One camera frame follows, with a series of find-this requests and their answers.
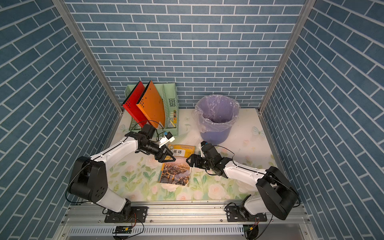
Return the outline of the English textbook yellow cover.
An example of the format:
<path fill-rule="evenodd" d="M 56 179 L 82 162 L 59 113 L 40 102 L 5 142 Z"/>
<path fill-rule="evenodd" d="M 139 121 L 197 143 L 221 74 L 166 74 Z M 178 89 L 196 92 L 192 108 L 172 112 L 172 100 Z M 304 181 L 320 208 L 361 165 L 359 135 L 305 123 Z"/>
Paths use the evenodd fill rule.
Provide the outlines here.
<path fill-rule="evenodd" d="M 158 182 L 168 185 L 187 186 L 190 180 L 191 167 L 186 160 L 195 153 L 196 147 L 168 144 L 168 148 L 176 160 L 163 163 Z"/>

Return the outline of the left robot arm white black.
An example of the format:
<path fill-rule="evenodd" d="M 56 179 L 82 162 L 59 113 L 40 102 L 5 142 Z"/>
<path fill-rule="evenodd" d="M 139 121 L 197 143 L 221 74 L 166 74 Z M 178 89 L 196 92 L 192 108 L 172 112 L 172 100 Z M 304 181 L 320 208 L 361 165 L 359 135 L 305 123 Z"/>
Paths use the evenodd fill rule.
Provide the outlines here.
<path fill-rule="evenodd" d="M 152 141 L 156 128 L 146 124 L 139 132 L 129 132 L 116 144 L 91 157 L 81 156 L 76 159 L 66 194 L 91 202 L 110 213 L 129 217 L 131 202 L 119 196 L 109 187 L 107 171 L 122 158 L 131 153 L 153 155 L 160 163 L 174 162 L 176 158 L 167 143 L 175 140 L 174 136 L 165 132 L 158 141 Z"/>

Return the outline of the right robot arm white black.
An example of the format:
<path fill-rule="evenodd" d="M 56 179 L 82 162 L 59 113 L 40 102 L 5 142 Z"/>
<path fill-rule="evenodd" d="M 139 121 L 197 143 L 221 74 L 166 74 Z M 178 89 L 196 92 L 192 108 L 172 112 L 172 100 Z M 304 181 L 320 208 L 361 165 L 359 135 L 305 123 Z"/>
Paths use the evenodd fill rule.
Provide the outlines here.
<path fill-rule="evenodd" d="M 264 212 L 285 220 L 299 200 L 298 192 L 278 168 L 272 166 L 264 170 L 242 165 L 233 158 L 221 156 L 216 146 L 205 141 L 201 142 L 200 149 L 199 155 L 187 158 L 190 167 L 213 171 L 217 176 L 257 188 L 259 196 L 249 195 L 236 207 L 245 221 Z"/>

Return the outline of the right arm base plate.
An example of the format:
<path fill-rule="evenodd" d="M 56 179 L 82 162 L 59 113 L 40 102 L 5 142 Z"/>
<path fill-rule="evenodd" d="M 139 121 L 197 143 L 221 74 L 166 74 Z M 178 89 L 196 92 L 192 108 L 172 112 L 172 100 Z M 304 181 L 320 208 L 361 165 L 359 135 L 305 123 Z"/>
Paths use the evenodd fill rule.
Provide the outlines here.
<path fill-rule="evenodd" d="M 230 205 L 224 208 L 228 222 L 267 222 L 268 218 L 265 213 L 259 213 L 257 215 L 242 215 L 238 211 L 238 206 Z"/>

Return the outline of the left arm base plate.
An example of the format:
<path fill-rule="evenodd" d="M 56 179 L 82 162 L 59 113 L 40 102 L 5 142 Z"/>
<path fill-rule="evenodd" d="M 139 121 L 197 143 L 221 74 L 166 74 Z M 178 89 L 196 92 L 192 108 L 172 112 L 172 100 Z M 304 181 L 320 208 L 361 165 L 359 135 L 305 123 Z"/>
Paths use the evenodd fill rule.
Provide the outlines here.
<path fill-rule="evenodd" d="M 138 220 L 144 223 L 148 214 L 148 207 L 126 207 L 120 212 L 108 210 L 105 223 L 134 223 Z"/>

